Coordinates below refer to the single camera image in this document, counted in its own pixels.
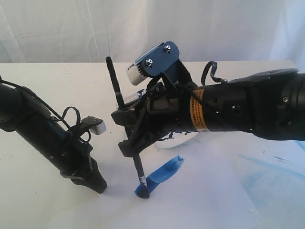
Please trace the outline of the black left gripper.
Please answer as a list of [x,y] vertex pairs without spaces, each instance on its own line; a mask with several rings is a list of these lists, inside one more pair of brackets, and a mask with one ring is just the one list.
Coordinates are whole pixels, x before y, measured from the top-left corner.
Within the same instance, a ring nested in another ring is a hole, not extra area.
[[99,172],[96,161],[91,157],[93,147],[79,140],[68,142],[67,138],[57,141],[58,156],[63,164],[60,175],[75,184],[83,184],[101,194],[107,188],[105,179]]

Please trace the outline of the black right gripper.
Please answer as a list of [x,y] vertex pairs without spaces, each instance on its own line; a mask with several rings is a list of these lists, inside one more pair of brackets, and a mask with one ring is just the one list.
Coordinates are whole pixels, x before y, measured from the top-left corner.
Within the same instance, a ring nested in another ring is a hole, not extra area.
[[169,132],[195,131],[190,118],[190,93],[187,91],[193,89],[195,83],[177,83],[175,86],[178,94],[171,98],[162,82],[149,82],[146,88],[148,102],[137,100],[112,112],[111,117],[117,125],[135,126],[138,122],[145,125],[146,131],[132,133],[129,139],[118,143],[124,157],[140,154]]

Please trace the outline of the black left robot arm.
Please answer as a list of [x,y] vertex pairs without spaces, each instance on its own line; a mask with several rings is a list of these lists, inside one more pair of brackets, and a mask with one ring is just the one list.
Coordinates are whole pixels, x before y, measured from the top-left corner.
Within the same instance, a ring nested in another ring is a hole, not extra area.
[[102,193],[107,183],[91,157],[93,147],[82,139],[87,133],[100,135],[103,120],[81,118],[76,107],[67,107],[62,115],[55,112],[27,87],[0,81],[0,128],[17,132],[74,184]]

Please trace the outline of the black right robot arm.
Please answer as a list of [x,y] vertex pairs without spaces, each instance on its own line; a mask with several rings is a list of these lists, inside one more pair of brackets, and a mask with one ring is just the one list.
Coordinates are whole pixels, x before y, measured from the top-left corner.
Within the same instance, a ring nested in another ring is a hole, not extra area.
[[170,132],[246,132],[267,140],[305,138],[305,76],[297,69],[257,73],[213,85],[151,81],[146,93],[112,113],[130,135],[118,144],[134,157]]

